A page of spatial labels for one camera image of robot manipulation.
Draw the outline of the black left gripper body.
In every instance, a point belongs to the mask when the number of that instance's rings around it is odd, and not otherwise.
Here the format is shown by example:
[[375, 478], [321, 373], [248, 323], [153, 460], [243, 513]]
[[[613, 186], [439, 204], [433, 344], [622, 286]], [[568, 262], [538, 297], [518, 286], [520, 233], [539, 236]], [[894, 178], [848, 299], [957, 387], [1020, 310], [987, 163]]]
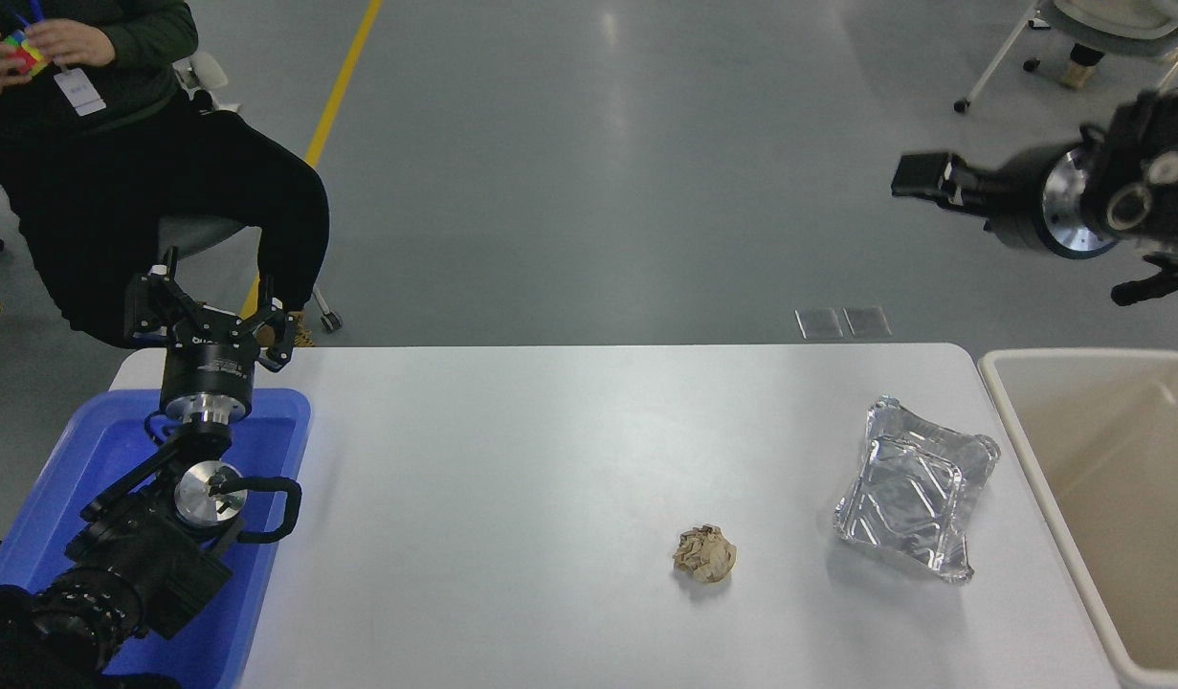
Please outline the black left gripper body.
[[168, 327], [160, 403], [172, 405], [198, 395], [221, 395], [239, 405], [251, 405], [256, 357], [254, 336], [243, 323], [178, 322]]

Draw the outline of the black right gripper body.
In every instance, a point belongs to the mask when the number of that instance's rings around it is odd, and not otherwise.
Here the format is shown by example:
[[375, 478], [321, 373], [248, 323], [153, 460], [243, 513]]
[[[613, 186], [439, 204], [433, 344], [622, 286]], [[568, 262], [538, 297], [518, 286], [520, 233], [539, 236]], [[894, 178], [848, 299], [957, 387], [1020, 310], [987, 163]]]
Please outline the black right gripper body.
[[975, 170], [979, 196], [986, 203], [984, 228], [1004, 247], [1017, 252], [1065, 252], [1051, 232], [1044, 197], [1048, 175], [1066, 153], [1067, 144], [1037, 145], [1010, 157], [999, 167]]

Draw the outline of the person's left hand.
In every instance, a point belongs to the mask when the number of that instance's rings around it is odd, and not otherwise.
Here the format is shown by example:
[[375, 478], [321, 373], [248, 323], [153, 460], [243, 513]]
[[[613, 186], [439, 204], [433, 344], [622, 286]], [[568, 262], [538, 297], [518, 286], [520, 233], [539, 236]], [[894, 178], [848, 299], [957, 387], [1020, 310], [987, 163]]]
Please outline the person's left hand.
[[115, 45], [108, 35], [77, 19], [44, 19], [26, 27], [24, 34], [57, 65], [106, 67], [115, 61]]

